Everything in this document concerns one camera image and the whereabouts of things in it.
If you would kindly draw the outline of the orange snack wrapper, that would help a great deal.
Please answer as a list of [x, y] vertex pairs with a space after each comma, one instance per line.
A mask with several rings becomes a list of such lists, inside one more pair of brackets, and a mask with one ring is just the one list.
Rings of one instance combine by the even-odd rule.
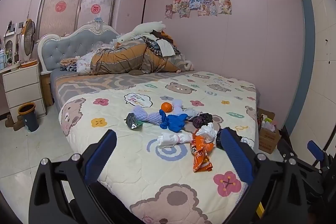
[[204, 137], [198, 136], [197, 132], [198, 130], [193, 133], [190, 143], [191, 153], [194, 155], [193, 172], [212, 171], [213, 164], [209, 154], [214, 148], [214, 143], [206, 143]]

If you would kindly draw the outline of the white desk fan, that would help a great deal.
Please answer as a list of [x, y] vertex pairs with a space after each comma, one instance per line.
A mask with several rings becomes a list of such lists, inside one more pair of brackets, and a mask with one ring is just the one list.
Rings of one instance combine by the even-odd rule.
[[24, 63], [30, 60], [33, 53], [35, 40], [36, 40], [36, 27], [32, 19], [25, 22], [25, 26], [21, 31], [20, 45], [19, 45], [19, 61]]

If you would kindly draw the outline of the dark purple plastic bag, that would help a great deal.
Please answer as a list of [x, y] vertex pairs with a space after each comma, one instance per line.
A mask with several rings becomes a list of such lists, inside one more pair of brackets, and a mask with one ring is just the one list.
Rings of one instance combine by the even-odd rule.
[[195, 128], [201, 128], [213, 122], [213, 116], [209, 113], [201, 113], [193, 118], [192, 124]]

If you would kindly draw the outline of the pale grey cloth scrap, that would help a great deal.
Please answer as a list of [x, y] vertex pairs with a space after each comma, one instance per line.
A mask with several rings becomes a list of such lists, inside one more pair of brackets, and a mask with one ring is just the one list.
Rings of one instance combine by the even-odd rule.
[[189, 121], [189, 120], [192, 120], [195, 117], [197, 117], [200, 114], [200, 112], [198, 110], [195, 110], [195, 109], [191, 108], [191, 107], [188, 107], [188, 108], [185, 108], [183, 110], [183, 114], [187, 115], [186, 119]]

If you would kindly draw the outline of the green silver foil wrapper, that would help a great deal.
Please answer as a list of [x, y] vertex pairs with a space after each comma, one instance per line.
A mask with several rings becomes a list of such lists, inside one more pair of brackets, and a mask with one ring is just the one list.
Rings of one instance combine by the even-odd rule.
[[134, 113], [129, 113], [127, 117], [125, 118], [125, 123], [128, 126], [129, 129], [135, 130], [137, 128], [140, 128], [143, 125], [143, 122], [138, 120]]

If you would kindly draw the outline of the brown boots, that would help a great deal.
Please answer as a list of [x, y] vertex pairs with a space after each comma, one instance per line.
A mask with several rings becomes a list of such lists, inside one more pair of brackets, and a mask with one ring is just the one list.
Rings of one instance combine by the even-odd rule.
[[21, 128], [25, 127], [23, 118], [19, 115], [17, 116], [17, 121], [13, 120], [13, 117], [9, 114], [7, 115], [7, 119], [5, 120], [5, 126], [7, 128], [13, 128], [14, 131], [18, 131]]

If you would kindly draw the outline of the anime posters on wall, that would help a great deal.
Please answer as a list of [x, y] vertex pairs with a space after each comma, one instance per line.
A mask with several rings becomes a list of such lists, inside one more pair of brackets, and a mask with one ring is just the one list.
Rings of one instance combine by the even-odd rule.
[[165, 18], [172, 19], [174, 14], [180, 18], [189, 18], [192, 11], [197, 16], [218, 16], [232, 14], [231, 0], [172, 0], [165, 6]]

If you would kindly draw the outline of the lavender foam fruit net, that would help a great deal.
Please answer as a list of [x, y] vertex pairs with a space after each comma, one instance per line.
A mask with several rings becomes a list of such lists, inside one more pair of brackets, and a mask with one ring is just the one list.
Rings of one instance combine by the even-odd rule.
[[138, 105], [134, 107], [133, 113], [136, 118], [142, 122], [160, 125], [162, 121], [161, 116], [159, 115], [159, 111], [148, 113], [144, 108]]

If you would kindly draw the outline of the orange mandarin peel ball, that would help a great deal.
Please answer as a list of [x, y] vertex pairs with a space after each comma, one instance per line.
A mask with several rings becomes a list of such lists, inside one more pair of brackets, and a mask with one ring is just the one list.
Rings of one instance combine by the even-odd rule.
[[161, 104], [161, 110], [165, 113], [170, 113], [173, 111], [173, 105], [169, 102], [163, 102], [163, 104]]

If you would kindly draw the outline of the white tissue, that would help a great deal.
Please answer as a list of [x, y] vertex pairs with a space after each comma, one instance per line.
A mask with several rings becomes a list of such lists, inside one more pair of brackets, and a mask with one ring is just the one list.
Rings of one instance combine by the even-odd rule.
[[205, 143], [212, 143], [217, 137], [217, 131], [214, 129], [213, 122], [210, 122], [207, 125], [202, 125], [195, 135], [201, 136]]

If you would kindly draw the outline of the dark bin with orange rim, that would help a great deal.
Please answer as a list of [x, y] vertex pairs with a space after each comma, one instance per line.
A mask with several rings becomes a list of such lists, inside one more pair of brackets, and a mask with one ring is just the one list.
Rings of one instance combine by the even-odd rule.
[[30, 132], [35, 132], [39, 128], [35, 108], [34, 102], [27, 102], [18, 108], [18, 114]]

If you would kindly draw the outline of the bed with cartoon bear quilt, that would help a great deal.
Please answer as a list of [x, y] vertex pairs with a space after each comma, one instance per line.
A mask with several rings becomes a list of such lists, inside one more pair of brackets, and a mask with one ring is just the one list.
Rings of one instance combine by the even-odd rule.
[[145, 38], [118, 38], [104, 22], [39, 40], [44, 72], [92, 58], [91, 75], [56, 81], [59, 123], [73, 155], [41, 162], [30, 223], [223, 223], [248, 181], [215, 143], [220, 129], [253, 149], [254, 84], [185, 71], [181, 55], [155, 55]]

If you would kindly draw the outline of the white bedside drawer cabinet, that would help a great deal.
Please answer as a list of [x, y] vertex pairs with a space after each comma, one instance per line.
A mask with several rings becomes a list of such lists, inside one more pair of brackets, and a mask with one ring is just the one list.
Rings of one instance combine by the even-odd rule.
[[34, 102], [38, 118], [46, 115], [39, 63], [7, 72], [2, 75], [2, 78], [7, 104], [14, 123], [17, 122], [18, 108], [27, 102]]

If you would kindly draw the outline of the blue glove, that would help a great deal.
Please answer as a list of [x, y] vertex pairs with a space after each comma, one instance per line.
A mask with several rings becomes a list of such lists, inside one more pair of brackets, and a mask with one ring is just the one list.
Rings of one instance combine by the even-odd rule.
[[166, 113], [163, 110], [159, 111], [159, 115], [161, 116], [161, 123], [160, 128], [162, 129], [169, 129], [172, 132], [178, 133], [182, 129], [184, 129], [185, 121], [188, 118], [188, 115], [185, 113], [182, 113], [180, 115], [166, 115]]

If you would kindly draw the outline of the grey tufted headboard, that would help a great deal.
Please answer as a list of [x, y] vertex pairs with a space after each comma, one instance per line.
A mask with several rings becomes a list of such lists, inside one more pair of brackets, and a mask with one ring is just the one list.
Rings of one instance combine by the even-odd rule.
[[58, 36], [47, 34], [39, 39], [38, 57], [41, 64], [41, 75], [50, 74], [60, 67], [62, 59], [84, 56], [91, 51], [98, 42], [110, 43], [119, 36], [119, 33], [96, 18], [84, 24], [72, 34]]

